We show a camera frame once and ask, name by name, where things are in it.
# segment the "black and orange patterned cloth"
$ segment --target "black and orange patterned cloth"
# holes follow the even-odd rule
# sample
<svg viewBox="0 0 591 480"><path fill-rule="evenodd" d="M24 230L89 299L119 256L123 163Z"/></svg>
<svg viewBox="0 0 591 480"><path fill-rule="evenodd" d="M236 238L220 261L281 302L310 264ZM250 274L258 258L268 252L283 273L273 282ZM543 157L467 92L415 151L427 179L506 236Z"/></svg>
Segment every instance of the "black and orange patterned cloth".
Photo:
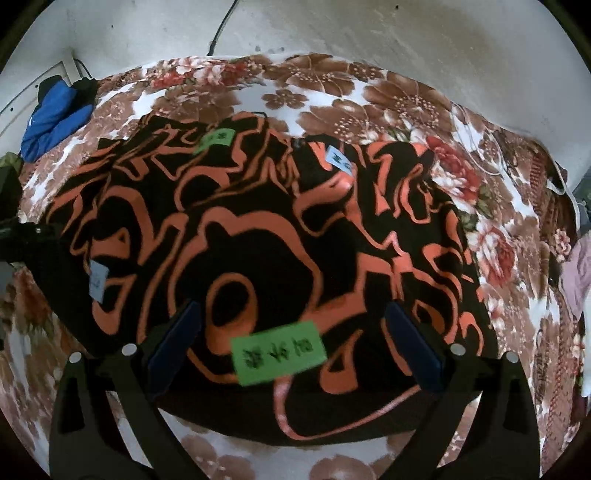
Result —
<svg viewBox="0 0 591 480"><path fill-rule="evenodd" d="M205 133L230 146L194 153ZM335 147L353 175L326 160ZM393 299L447 343L496 357L496 335L456 207L407 142L291 138L239 113L217 125L149 115L102 140L47 208L89 273L109 268L92 318L118 345L142 342L187 299L204 332L160 406L231 436L275 445L412 430L432 402L385 326ZM312 320L328 360L241 387L230 338Z"/></svg>

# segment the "blue gripper pad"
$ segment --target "blue gripper pad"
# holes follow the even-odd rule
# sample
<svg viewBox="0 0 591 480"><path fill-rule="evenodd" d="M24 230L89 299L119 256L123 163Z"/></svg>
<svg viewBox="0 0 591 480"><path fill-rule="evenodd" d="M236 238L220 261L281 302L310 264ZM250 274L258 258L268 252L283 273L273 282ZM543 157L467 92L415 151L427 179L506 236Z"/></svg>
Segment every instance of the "blue gripper pad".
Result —
<svg viewBox="0 0 591 480"><path fill-rule="evenodd" d="M385 318L396 349L406 360L418 386L429 392L443 392L443 357L436 354L398 303L392 302L388 305Z"/></svg>
<svg viewBox="0 0 591 480"><path fill-rule="evenodd" d="M201 308L191 301L173 320L148 360L146 391L151 400L168 390L202 326Z"/></svg>

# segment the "fabric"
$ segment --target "fabric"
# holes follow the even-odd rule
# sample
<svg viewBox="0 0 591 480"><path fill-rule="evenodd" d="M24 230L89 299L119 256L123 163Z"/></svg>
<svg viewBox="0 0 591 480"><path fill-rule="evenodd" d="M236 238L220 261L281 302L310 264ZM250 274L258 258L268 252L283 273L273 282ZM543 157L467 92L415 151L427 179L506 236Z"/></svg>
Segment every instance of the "fabric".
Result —
<svg viewBox="0 0 591 480"><path fill-rule="evenodd" d="M574 196L584 207L587 219L591 217L591 170L588 171L574 190Z"/></svg>
<svg viewBox="0 0 591 480"><path fill-rule="evenodd" d="M591 287L591 233L581 238L570 251L568 260L562 265L560 282L573 316L579 319Z"/></svg>
<svg viewBox="0 0 591 480"><path fill-rule="evenodd" d="M45 152L51 150L62 140L70 136L90 118L93 104L88 104L85 94L79 95L75 87L68 87L66 82L56 77L46 80L52 84L40 85L40 103L29 120L22 138L21 152L26 162L34 162Z"/></svg>
<svg viewBox="0 0 591 480"><path fill-rule="evenodd" d="M19 174L22 168L22 158L16 153L7 152L0 158L0 167L5 167L6 165L13 167L17 171L17 174Z"/></svg>
<svg viewBox="0 0 591 480"><path fill-rule="evenodd" d="M591 220L589 220L587 209L583 203L577 203L577 207L579 208L579 214L581 217L580 234L583 236L591 230Z"/></svg>
<svg viewBox="0 0 591 480"><path fill-rule="evenodd" d="M234 132L232 145L195 155L206 124L140 123L130 140L100 142L41 222L67 226L80 269L108 267L92 316L119 346L141 343L187 300L202 306L193 367L159 401L169 413L271 445L415 429L432 397L387 331L395 299L447 343L497 356L457 208L428 178L423 145L291 139L243 112L208 129ZM330 146L353 175L331 165ZM328 360L238 388L230 338L304 320Z"/></svg>
<svg viewBox="0 0 591 480"><path fill-rule="evenodd" d="M89 123L21 175L20 218L38 221L96 151L99 138L130 138L150 112L214 123L239 111L266 113L277 131L294 137L307 132L356 144L410 140L428 147L427 137L432 136L449 148L433 146L438 150L430 175L458 207L470 251L478 258L499 353L510 349L521 358L538 414L542 469L550 468L578 429L570 413L584 330L558 288L548 283L550 255L557 255L556 230L564 231L572 245L576 239L572 206L545 187L556 176L555 167L539 143L488 122L427 85L321 54L186 57L138 67L101 81ZM47 468L56 382L77 346L48 311L26 270L17 272L13 286L4 317L9 334L0 359L5 392L0 407L33 457ZM466 409L443 463L456 458L477 404ZM131 455L145 462L115 398L112 408ZM219 479L228 472L245 480L323 480L345 474L373 479L412 435L270 447L163 415L199 465Z"/></svg>
<svg viewBox="0 0 591 480"><path fill-rule="evenodd" d="M587 331L591 330L591 291L587 292L587 297L583 302L583 317ZM581 349L585 358L591 358L591 342L581 342ZM583 381L581 384L581 395L587 398L585 413L589 411L589 397L591 397L591 362L587 361L581 366Z"/></svg>

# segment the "metal screw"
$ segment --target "metal screw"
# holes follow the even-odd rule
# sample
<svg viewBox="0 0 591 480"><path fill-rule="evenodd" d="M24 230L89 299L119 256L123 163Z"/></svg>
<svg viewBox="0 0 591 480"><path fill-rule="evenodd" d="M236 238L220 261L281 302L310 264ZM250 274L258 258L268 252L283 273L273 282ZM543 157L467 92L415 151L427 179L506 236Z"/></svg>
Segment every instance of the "metal screw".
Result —
<svg viewBox="0 0 591 480"><path fill-rule="evenodd" d="M71 364L77 364L80 360L82 360L82 354L80 352L74 352L70 355Z"/></svg>
<svg viewBox="0 0 591 480"><path fill-rule="evenodd" d="M125 356L132 356L138 351L138 346L135 343L128 343L121 349L121 353Z"/></svg>
<svg viewBox="0 0 591 480"><path fill-rule="evenodd" d="M519 361L519 356L515 352L508 352L507 360L509 360L509 362L512 364L516 364Z"/></svg>
<svg viewBox="0 0 591 480"><path fill-rule="evenodd" d="M464 355L464 353L466 353L466 349L464 348L464 346L460 345L459 343L452 344L452 346L449 349L454 355L457 356L462 356Z"/></svg>

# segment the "blue clothing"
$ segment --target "blue clothing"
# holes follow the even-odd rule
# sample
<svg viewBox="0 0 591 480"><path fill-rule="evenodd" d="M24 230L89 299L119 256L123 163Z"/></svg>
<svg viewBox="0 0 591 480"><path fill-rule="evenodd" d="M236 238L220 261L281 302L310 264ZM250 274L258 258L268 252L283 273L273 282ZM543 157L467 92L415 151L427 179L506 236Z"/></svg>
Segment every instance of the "blue clothing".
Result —
<svg viewBox="0 0 591 480"><path fill-rule="evenodd" d="M22 138L21 157L24 161L35 162L88 122L94 105L71 111L78 92L60 79L43 97Z"/></svg>

